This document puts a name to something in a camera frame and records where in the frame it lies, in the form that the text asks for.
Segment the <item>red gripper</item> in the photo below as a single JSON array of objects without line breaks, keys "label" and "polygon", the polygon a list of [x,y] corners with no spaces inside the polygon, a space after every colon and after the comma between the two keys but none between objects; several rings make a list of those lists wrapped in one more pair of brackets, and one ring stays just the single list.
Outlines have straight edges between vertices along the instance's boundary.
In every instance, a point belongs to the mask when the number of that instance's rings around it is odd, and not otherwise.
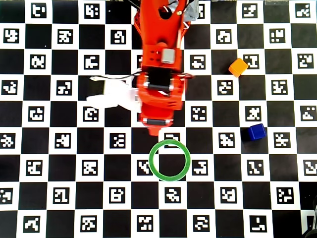
[{"label": "red gripper", "polygon": [[138,115],[138,121],[148,128],[149,135],[158,136],[159,131],[171,126],[174,121],[174,110],[171,109],[143,109]]}]

